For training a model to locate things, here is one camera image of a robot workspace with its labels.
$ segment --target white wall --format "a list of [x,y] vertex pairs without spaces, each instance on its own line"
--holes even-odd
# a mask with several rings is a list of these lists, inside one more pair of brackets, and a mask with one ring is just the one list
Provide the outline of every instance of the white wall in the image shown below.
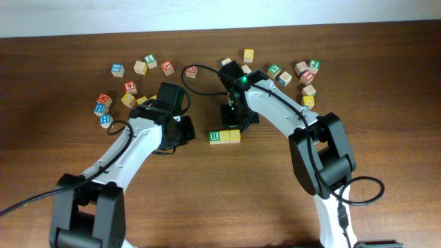
[[441,19],[441,0],[0,0],[0,37]]

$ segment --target wood grain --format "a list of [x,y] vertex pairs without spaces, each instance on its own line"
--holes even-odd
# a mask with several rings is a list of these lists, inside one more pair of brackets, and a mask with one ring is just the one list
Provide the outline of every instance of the wood grain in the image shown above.
[[[377,176],[384,198],[352,207],[359,240],[437,247],[441,242],[441,21],[311,25],[239,30],[99,34],[0,39],[0,208],[53,189],[65,172],[80,174],[116,137],[93,113],[99,93],[126,119],[123,83],[136,96],[156,94],[162,81],[181,85],[183,66],[219,68],[254,49],[252,70],[272,63],[295,75],[305,59],[322,61],[312,83],[314,111],[336,113],[358,163],[354,176]],[[134,62],[154,54],[171,60],[146,76]],[[113,77],[112,63],[125,66]],[[191,85],[220,91],[215,75],[199,70]],[[297,79],[282,91],[300,100]],[[138,247],[262,247],[317,240],[312,197],[297,183],[286,138],[261,118],[239,144],[210,145],[221,129],[222,96],[192,94],[188,114],[196,139],[173,156],[149,156],[126,195],[126,238]],[[372,196],[376,186],[351,188],[351,199]],[[52,198],[0,220],[2,247],[48,247]]]

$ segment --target wooden table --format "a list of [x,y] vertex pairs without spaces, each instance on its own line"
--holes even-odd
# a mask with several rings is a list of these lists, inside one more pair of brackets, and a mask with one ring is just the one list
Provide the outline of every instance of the wooden table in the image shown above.
[[[360,241],[391,240],[406,247],[441,242],[441,21],[311,25],[191,32],[98,34],[0,40],[0,208],[53,189],[65,172],[80,174],[114,142],[93,113],[99,93],[114,103],[110,114],[126,119],[123,83],[134,80],[141,96],[162,81],[182,85],[190,63],[215,68],[227,57],[251,69],[271,63],[295,74],[298,61],[319,59],[314,111],[343,121],[358,163],[354,176],[376,176],[382,200],[352,207]],[[154,54],[171,60],[135,74],[134,62]],[[122,63],[123,78],[110,73]],[[196,89],[223,90],[199,70]],[[282,91],[299,101],[297,79]],[[317,240],[312,197],[297,183],[287,139],[266,119],[239,144],[210,145],[221,130],[224,96],[191,94],[188,112],[196,139],[173,156],[151,155],[125,195],[126,238],[139,247],[262,247]],[[351,199],[376,193],[355,184]],[[53,198],[0,219],[2,247],[48,247]]]

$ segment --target block face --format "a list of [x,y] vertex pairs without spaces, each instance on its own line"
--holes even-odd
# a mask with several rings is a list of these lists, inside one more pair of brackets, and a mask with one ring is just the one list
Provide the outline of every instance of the block face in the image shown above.
[[228,58],[228,59],[224,59],[224,60],[222,60],[221,62],[220,62],[220,64],[222,65],[222,66],[224,66],[224,65],[226,65],[226,64],[228,64],[229,62],[231,62],[232,60],[230,59],[230,58]]
[[163,71],[164,71],[166,76],[168,76],[168,75],[170,75],[171,73],[174,72],[174,68],[173,68],[172,62],[170,62],[170,61],[166,61],[166,62],[162,63],[161,67],[162,67],[162,69],[163,69]]
[[311,73],[316,74],[319,68],[320,68],[320,61],[311,60],[311,62],[309,62],[309,71]]
[[229,131],[229,142],[239,143],[240,142],[240,130],[230,130]]
[[307,87],[304,87],[302,90],[303,96],[315,96],[317,93],[316,89],[312,85],[308,85]]
[[314,74],[312,74],[309,70],[307,70],[300,77],[300,82],[302,82],[304,85],[309,85],[313,79],[314,79]]
[[273,64],[268,68],[268,76],[275,79],[277,74],[279,74],[281,70],[282,68],[280,68],[280,66],[278,66],[277,64]]
[[243,62],[252,63],[254,58],[254,50],[253,49],[245,49],[243,52]]
[[198,68],[196,66],[190,66],[187,69],[185,69],[185,74],[188,77],[191,77],[193,79],[196,78],[196,74],[198,73]]
[[123,77],[124,75],[124,67],[121,64],[118,63],[114,63],[112,65],[112,69],[110,70],[110,72],[117,77]]
[[285,87],[288,83],[291,82],[292,76],[288,74],[288,72],[283,72],[279,77],[278,77],[278,82]]
[[110,116],[110,114],[106,114],[99,117],[99,124],[101,127],[108,128],[110,126],[110,123],[113,121],[113,118]]
[[136,103],[135,97],[132,96],[130,93],[125,93],[125,95],[123,96],[121,101],[123,102],[124,105],[126,105],[130,108],[135,106],[135,103]]
[[316,103],[314,102],[313,96],[304,96],[302,98],[302,106],[307,106],[308,109],[311,109],[314,107]]
[[106,94],[99,94],[98,99],[96,100],[96,102],[97,103],[102,103],[106,107],[109,107],[110,104],[112,103],[112,99],[110,98],[110,96],[108,96]]
[[138,103],[138,105],[143,104],[143,102],[145,102],[147,100],[147,97],[143,96],[139,99],[136,100],[136,102]]
[[243,70],[243,72],[244,72],[245,74],[248,74],[248,73],[251,72],[251,69],[248,67],[248,65],[244,65],[244,66],[242,67],[242,70]]
[[219,132],[210,132],[209,133],[209,143],[211,145],[216,145],[221,143],[221,138],[219,137]]
[[147,73],[147,64],[142,61],[137,61],[133,69],[136,73],[145,75],[145,73]]
[[107,108],[106,105],[104,105],[102,103],[97,103],[95,105],[94,113],[97,116],[103,116],[104,114],[107,114],[108,112],[109,112],[109,109]]
[[306,62],[300,62],[296,65],[296,73],[298,76],[301,76],[303,72],[306,72],[308,70],[308,65]]
[[221,144],[229,143],[229,131],[219,131],[219,139]]
[[124,83],[124,90],[125,92],[129,94],[136,94],[138,93],[138,90],[136,89],[135,82],[129,81],[127,83]]
[[155,68],[158,65],[158,63],[156,62],[156,58],[153,56],[153,54],[145,56],[144,60],[147,63],[147,67],[149,69]]

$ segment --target wooden cube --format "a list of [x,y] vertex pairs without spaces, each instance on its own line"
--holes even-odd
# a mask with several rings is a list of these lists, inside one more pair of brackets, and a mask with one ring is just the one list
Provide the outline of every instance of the wooden cube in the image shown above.
[[124,89],[126,93],[129,94],[136,94],[138,93],[138,90],[136,90],[135,82],[129,81],[127,83],[124,83]]
[[103,115],[107,114],[108,112],[109,112],[109,109],[107,108],[106,105],[104,105],[102,103],[97,103],[95,105],[94,113],[97,116],[103,116]]
[[314,79],[314,74],[312,74],[309,70],[307,70],[300,77],[300,82],[302,82],[304,85],[309,85],[313,79]]
[[282,68],[280,68],[280,66],[273,64],[268,68],[268,76],[272,79],[275,79],[277,74],[279,74],[281,70]]
[[304,87],[302,90],[303,96],[315,96],[317,93],[316,89],[312,85],[308,85],[307,87]]
[[221,62],[220,62],[220,64],[222,65],[222,66],[224,66],[224,65],[226,65],[226,64],[228,64],[229,62],[231,62],[232,60],[231,59],[225,59],[225,60],[222,60]]
[[187,75],[188,77],[195,79],[196,74],[198,74],[198,68],[196,66],[190,66],[185,69],[185,75]]
[[296,73],[298,76],[302,76],[302,73],[306,72],[307,70],[308,70],[308,65],[304,61],[296,65]]
[[240,130],[230,130],[229,131],[229,142],[230,143],[240,143]]
[[315,105],[313,96],[304,96],[302,97],[302,106],[307,106],[308,109],[313,108]]
[[161,67],[162,67],[162,69],[163,69],[163,71],[164,71],[166,76],[168,76],[168,75],[170,75],[171,73],[174,72],[174,68],[173,68],[172,62],[170,62],[170,61],[166,61],[166,62],[162,63]]
[[219,139],[221,144],[228,144],[229,143],[229,131],[219,131]]
[[318,68],[320,68],[320,61],[311,60],[309,62],[309,71],[313,74],[317,74]]
[[133,69],[136,73],[145,75],[145,73],[147,73],[147,64],[145,62],[137,61]]
[[112,99],[110,98],[110,96],[108,96],[106,94],[99,94],[98,99],[96,100],[96,102],[97,103],[102,103],[106,107],[109,107],[110,104],[112,103]]
[[147,63],[147,67],[149,69],[155,68],[158,65],[158,63],[156,62],[156,58],[153,56],[153,54],[145,56],[144,60]]
[[244,72],[245,74],[248,74],[248,73],[251,72],[251,69],[248,67],[248,65],[244,65],[244,66],[242,67],[242,70],[243,70],[243,72]]
[[123,102],[124,105],[128,106],[129,108],[133,108],[136,103],[135,97],[132,96],[130,93],[125,93],[121,101]]
[[113,118],[110,116],[110,114],[106,114],[99,117],[99,125],[103,128],[108,128],[110,126],[110,123],[112,123]]
[[121,64],[113,64],[112,69],[110,70],[114,76],[123,77],[124,76],[124,67]]
[[139,99],[136,100],[136,102],[138,103],[138,105],[143,104],[143,102],[145,102],[147,100],[147,97],[143,96]]
[[283,87],[288,85],[289,82],[291,82],[292,76],[288,74],[288,72],[283,72],[278,77],[278,83],[281,84]]
[[243,52],[243,62],[253,63],[254,58],[254,50],[253,49],[245,49]]
[[221,139],[219,138],[219,132],[210,132],[209,133],[209,144],[217,145],[221,143]]

